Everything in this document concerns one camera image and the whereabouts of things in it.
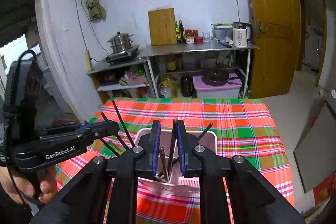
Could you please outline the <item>person's left hand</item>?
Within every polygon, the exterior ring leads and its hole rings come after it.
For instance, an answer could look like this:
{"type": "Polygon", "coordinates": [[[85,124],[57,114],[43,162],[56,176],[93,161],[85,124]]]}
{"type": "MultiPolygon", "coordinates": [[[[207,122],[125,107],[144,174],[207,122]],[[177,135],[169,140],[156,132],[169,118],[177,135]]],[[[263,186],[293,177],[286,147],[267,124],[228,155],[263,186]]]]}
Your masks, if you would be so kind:
{"type": "MultiPolygon", "coordinates": [[[[17,172],[16,170],[11,170],[14,182],[21,193],[27,196],[33,196],[35,190],[33,185],[26,179],[25,176],[17,172]]],[[[56,168],[54,166],[49,167],[46,170],[44,178],[40,182],[41,194],[38,199],[42,203],[48,203],[58,192],[56,188],[56,168]]],[[[16,203],[22,204],[22,200],[19,197],[18,192],[15,190],[15,186],[11,180],[9,170],[7,167],[1,167],[1,186],[7,195],[16,203]]]]}

